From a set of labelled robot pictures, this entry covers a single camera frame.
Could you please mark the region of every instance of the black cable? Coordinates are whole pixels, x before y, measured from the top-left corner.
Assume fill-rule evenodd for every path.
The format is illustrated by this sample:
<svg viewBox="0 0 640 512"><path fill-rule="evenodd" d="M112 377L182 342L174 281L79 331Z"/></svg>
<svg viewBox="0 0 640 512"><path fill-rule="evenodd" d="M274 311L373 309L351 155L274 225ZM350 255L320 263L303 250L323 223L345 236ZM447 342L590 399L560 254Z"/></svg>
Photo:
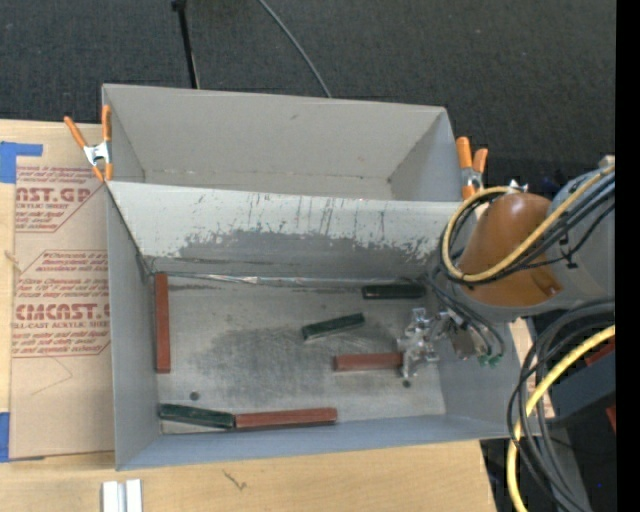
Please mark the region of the black cable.
<svg viewBox="0 0 640 512"><path fill-rule="evenodd" d="M478 201L477 203L469 205L469 208L467 208L464 212L462 212L462 214L460 215L460 217L458 218L454 226L454 229L451 231L451 241L449 242L450 247L453 247L455 245L458 235L460 234L460 231L462 231L464 224L471 217L471 214L475 212L480 206L485 204L485 202L491 203L495 201L495 199L496 199L495 197L491 197L488 201Z"/></svg>
<svg viewBox="0 0 640 512"><path fill-rule="evenodd" d="M440 301L447 306L449 309L454 311L457 315L459 315L465 322L471 325L478 335L482 338L483 342L487 346L488 355L493 354L493 349L491 348L491 341L485 336L484 330L482 327L485 327L491 334L494 336L495 340L498 341L500 345L500 352L497 354L498 356L504 355L506 351L506 343L502 335L493 327L493 325L488 322L482 315L471 310L465 304L457 300L455 297L446 292L437 282L437 276L440 273L441 269L439 266L433 270L433 275L425 274L423 276L424 279L427 280L427 284L431 285L433 290L436 292L436 295L440 299Z"/></svg>
<svg viewBox="0 0 640 512"><path fill-rule="evenodd" d="M497 275L496 277L492 277L490 278L490 280L497 280L500 279L502 277L506 277L508 275L514 274L515 272L520 272L521 270L528 270L528 269L533 269L533 268L539 268L539 267L545 267L548 265L553 265L554 263L558 263L561 261L567 261L571 258L571 256L573 256L575 253L577 253L582 246L585 244L585 242L589 239L589 237L592 235L592 233L595 231L595 228L607 217L607 215L609 215L611 212L613 212L615 210L615 203L613 203L612 205L610 205L606 210L604 210L591 224L591 226L589 226L589 229L585 232L585 234L582 236L582 238L578 241L578 243L569 248L569 251L567 251L566 253L563 253L562 256L555 258L553 260L546 260L546 261L540 261L538 263L529 263L533 260L535 260L536 258L538 258L539 256L541 256L542 254L544 254L549 247L551 247L551 245L553 245L553 243L557 242L559 239L563 238L564 236L566 236L566 234L568 233L568 231L574 227L576 224L579 223L580 220L582 220L582 217L584 217L584 215L587 215L589 212L585 212L584 215L582 215L579 219L576 219L574 222L572 222L569 226L567 226L566 230L563 230L562 232L556 233L554 234L550 239L549 239L549 243L545 243L544 245L541 245L540 247L536 248L536 250L532 253L530 253L529 255L527 255L522 262L519 265L516 265L512 268L509 269L505 269L504 271L500 272L499 275Z"/></svg>
<svg viewBox="0 0 640 512"><path fill-rule="evenodd" d="M507 405L507 425L509 428L512 441L514 442L514 444L516 445L516 448L520 452L523 462L527 465L529 470L532 472L532 475L537 475L537 472L540 472L542 475L546 477L548 482L554 483L554 488L560 494L562 494L563 497L565 497L565 499L567 499L569 503L577 506L578 508L580 507L577 504L575 504L574 500L572 500L569 496L566 496L567 492L563 492L566 490L570 493L571 491L570 489L568 489L568 486L566 485L566 481L562 477L562 470L559 468L559 464L557 461L557 454L555 453L553 444L550 442L550 438L548 437L548 430L546 429L546 424L543 423L545 419L544 408L542 407L542 404L540 402L537 404L538 406L537 413L538 413L538 421L541 422L543 446L547 450L548 455L551 458L552 465L554 466L552 468L552 471L555 471L556 475L560 477L559 479L554 478L552 471L549 470L544 460L542 460L540 453L538 453L538 451L541 451L541 450L539 446L535 444L534 436L531 435L531 431L528 428L529 427L528 418L526 417L526 409L525 409L526 407L525 397L527 396L526 382L529 379L529 377L536 374L537 376L536 384L539 384L539 381L542 379L542 376L544 375L546 364L549 363L552 360L552 358L555 357L556 354L558 354L571 341L573 341L577 335L579 334L581 335L587 329L593 329L597 325L602 325L603 323L605 323L605 321L604 319L600 319L597 322L592 321L592 324L583 326L578 333L570 332L569 335L565 336L565 338L563 338L559 343L557 343L553 347L553 349L551 349L551 351L549 351L549 346L555 340L558 333L560 333L563 329L567 329L572 323L584 321L585 318L593 318L594 316L597 316L597 315L602 316L608 313L610 314L613 311L614 307L615 307L615 303L611 300L597 301L594 303L590 303L581 308L578 308L577 310L569 311L568 313L560 317L558 320L556 320L556 322L551 324L547 329L545 329L542 335L536 341L536 344L532 346L529 352L527 353L525 360L523 361L523 364L522 364L522 370L520 372L520 380L518 382L518 385L514 389L514 392L512 393ZM533 368L530 368L534 357L538 358L538 362ZM518 402L519 402L520 420L521 420L521 426L525 433L524 439L526 444L520 443L518 439L515 437L514 423L513 423L513 407L516 399L518 399ZM527 450L531 451L531 454L533 454L533 460L530 460ZM536 478L534 476L534 479L536 480L536 483L538 483L538 485L540 485L543 490L546 490L546 486L544 485L544 483L541 482L541 479L539 477ZM564 483L565 489L562 489L558 485L558 480L561 480L561 482Z"/></svg>
<svg viewBox="0 0 640 512"><path fill-rule="evenodd" d="M595 203L591 203L593 196L597 196L598 194L600 194L603 190L609 187L612 182L615 182L615 174L605 177L602 180L602 182L594 185L593 188L585 194L585 197L582 197L578 200L578 202L576 203L576 205L573 207L572 210L570 210L569 212L566 212L565 215L560 217L552 226L549 227L549 229L545 233L545 238L543 239L542 243L538 244L537 248L535 248L533 252L530 250L527 253L521 255L511 265L513 266L516 263L520 263L520 265L523 265L524 263L528 263L532 261L537 256L543 254L547 248L553 245L553 243L555 243L557 240L565 236L571 227L575 226L586 215L591 213L595 208L597 208L600 204L608 200L608 198L611 195L613 195L613 193L615 192L615 189L610 190L603 197L599 197ZM495 281L513 272L514 270L510 266L510 267L507 267L506 269L503 269L495 276L487 278L486 280L475 282L474 284L482 284L485 282ZM448 270L447 270L447 275L452 281L458 282L460 284L468 284L466 283L466 281L462 279L458 279L458 278L455 278L454 276L451 276Z"/></svg>
<svg viewBox="0 0 640 512"><path fill-rule="evenodd" d="M322 90L324 91L324 93L327 95L327 98L332 98L333 96L331 96L331 93L329 92L328 87L326 86L326 84L324 83L324 80L322 79L322 77L320 76L320 73L318 73L318 70L316 69L316 67L313 65L313 62L311 62L311 59L309 58L309 56L307 55L307 53L304 51L304 48L302 48L302 46L300 45L300 43L298 43L298 41L296 40L296 38L293 36L293 34L291 33L291 31L286 27L286 25L284 24L284 22L280 19L280 17L273 11L273 9L271 7L269 7L269 5L267 4L267 2L265 0L258 0L258 3L263 7L263 9L265 11L267 11L267 13L269 14L269 16L271 16L273 18L273 20L278 24L278 26L282 29L282 31L285 33L285 35L289 38L289 41L291 41L291 43L293 44L293 46L296 47L296 50L298 50L298 52L300 53L300 55L302 56L302 58L305 60L305 62L307 63L307 66L309 66L309 69L311 69L311 72L314 74L314 76L316 77L316 80L318 80L318 82L320 83L320 86L322 87Z"/></svg>
<svg viewBox="0 0 640 512"><path fill-rule="evenodd" d="M185 12L187 0L171 0L171 7L174 12L178 13L178 19L180 21L180 33L182 34L184 53L187 57L187 68L189 70L189 82L191 83L191 88L200 89L200 80L198 79L198 73L196 72L196 61L191 48L189 25L187 23L187 14Z"/></svg>
<svg viewBox="0 0 640 512"><path fill-rule="evenodd" d="M565 253L562 257L557 258L555 260L550 260L550 261L546 261L546 262L538 262L538 263L531 263L532 261L534 261L536 258L538 258L539 256L543 255L553 244L555 244L557 241L561 240L562 238L564 238L568 232L570 231L571 228L573 228L574 226L576 226L577 224L580 223L580 221L587 216L589 213L591 213L595 208L597 208L602 202L608 200L608 197L604 197L600 200L598 200L598 203L593 205L592 208L580 212L579 215L577 215L576 218L571 218L570 222L565 222L563 223L562 226L552 226L549 228L549 230L547 231L547 233L545 234L544 239L542 240L542 243L538 243L538 245L536 247L531 248L528 252L522 254L518 259L516 259L513 263L511 263L511 265L503 270L501 270L500 272L498 272L497 274L495 274L494 276L491 276L487 279L483 279L482 281L477 281L474 284L484 284L484 283L488 283L488 282L493 282L493 281L497 281L499 279L502 279L508 275L511 275L515 272L519 272L521 270L526 270L529 268L536 268L536 267L542 267L542 266L546 266L546 265L550 265L552 263L556 263L559 261L563 261L563 260L567 260L567 258L574 254L575 252L577 252L578 249L574 248L572 249L572 251L570 253ZM613 208L610 208L606 213L610 213L613 209L615 209L615 206ZM598 224L606 215L601 215L600 217L598 217L596 219L596 221L594 221L594 224ZM590 235L593 232L593 229L590 229L588 231L588 235ZM582 246L582 244L586 241L587 237L583 237L580 241L580 246ZM457 282L460 283L466 283L466 281L462 280L462 279L456 279Z"/></svg>

